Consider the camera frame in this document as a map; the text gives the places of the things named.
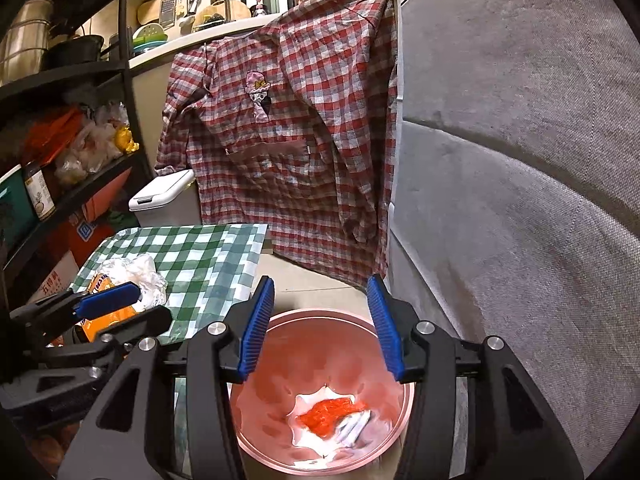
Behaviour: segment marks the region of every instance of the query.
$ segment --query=bolt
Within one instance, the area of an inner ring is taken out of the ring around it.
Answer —
[[[419,321],[415,329],[421,334],[429,335],[436,331],[436,326],[431,321]]]
[[[153,339],[152,337],[145,337],[144,339],[141,339],[140,342],[138,343],[138,347],[143,352],[147,352],[151,350],[154,346],[156,346],[156,340]]]
[[[98,368],[97,366],[92,366],[91,368],[89,368],[89,377],[93,379],[97,379],[101,375],[102,375],[102,370],[100,370],[100,368]]]
[[[491,350],[502,350],[504,348],[504,341],[496,335],[492,335],[487,339],[486,344]]]
[[[211,323],[207,326],[207,332],[211,335],[220,335],[226,330],[226,325],[221,321],[217,321],[215,323]]]

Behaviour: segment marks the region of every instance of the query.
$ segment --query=red cloth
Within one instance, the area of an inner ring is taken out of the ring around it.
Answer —
[[[176,55],[158,173],[194,169],[203,223],[268,223],[276,253],[348,283],[384,274],[394,20],[392,0],[312,0]]]

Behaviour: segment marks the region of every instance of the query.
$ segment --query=gingham tablecloth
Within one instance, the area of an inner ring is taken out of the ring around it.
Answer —
[[[85,290],[108,258],[149,253],[168,282],[166,306],[174,321],[162,343],[190,338],[249,298],[267,224],[145,227],[104,240],[72,283]]]

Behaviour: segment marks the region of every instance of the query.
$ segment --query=beige floor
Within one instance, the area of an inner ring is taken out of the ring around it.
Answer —
[[[262,254],[260,256],[254,287],[263,275],[270,276],[275,282],[275,313],[295,308],[338,308],[370,319],[366,296],[346,283],[303,269],[271,254]],[[402,438],[396,441],[379,459],[356,471],[339,476],[316,476],[314,478],[390,480],[393,478],[398,465],[401,440]],[[242,459],[248,480],[295,480],[299,478],[274,471],[246,454],[243,454]]]

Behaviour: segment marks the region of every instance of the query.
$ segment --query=yellow object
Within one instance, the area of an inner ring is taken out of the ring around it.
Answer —
[[[133,153],[140,149],[140,145],[137,142],[133,142],[131,130],[126,126],[121,126],[116,130],[116,134],[113,136],[113,143],[123,153]]]
[[[113,282],[106,274],[96,274],[94,278],[91,280],[89,284],[88,291],[89,294],[95,294],[96,292],[101,292],[102,290],[107,290],[113,286]],[[129,319],[129,317],[135,316],[137,312],[133,309],[132,306],[126,306],[121,308],[120,310],[116,310],[115,312],[111,312],[106,316],[99,317],[98,319],[93,319],[89,321],[88,319],[83,319],[80,322],[82,326],[82,330],[87,336],[87,339],[90,342],[93,342],[95,339],[95,335],[111,326],[114,323],[118,323],[124,321],[125,319]]]

